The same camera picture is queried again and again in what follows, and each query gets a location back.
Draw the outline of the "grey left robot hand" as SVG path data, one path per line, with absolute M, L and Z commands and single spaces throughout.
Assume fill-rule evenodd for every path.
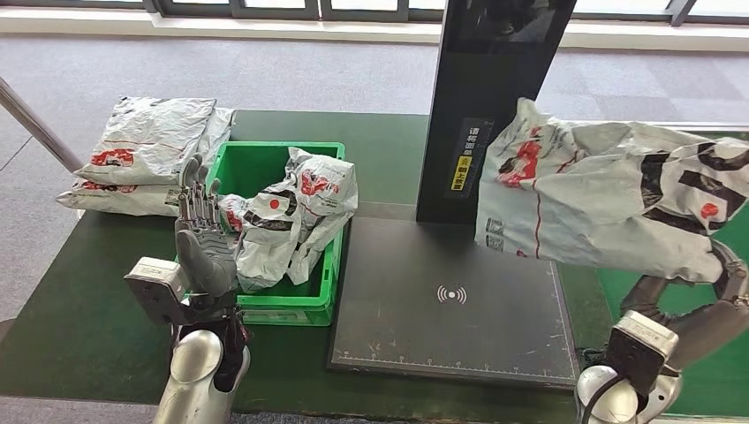
M 220 180 L 208 179 L 208 167 L 202 156 L 195 154 L 185 161 L 179 188 L 175 222 L 178 263 L 192 291 L 223 296 L 234 288 L 237 269 L 220 217 Z

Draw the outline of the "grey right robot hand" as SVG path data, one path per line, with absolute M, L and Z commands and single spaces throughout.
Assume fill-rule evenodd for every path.
M 715 301 L 686 314 L 667 314 L 659 301 L 671 284 L 689 282 L 677 277 L 642 276 L 620 303 L 620 312 L 635 311 L 678 335 L 667 367 L 681 371 L 748 330 L 748 266 L 724 243 L 712 239 L 711 254 L 722 266 L 713 285 Z

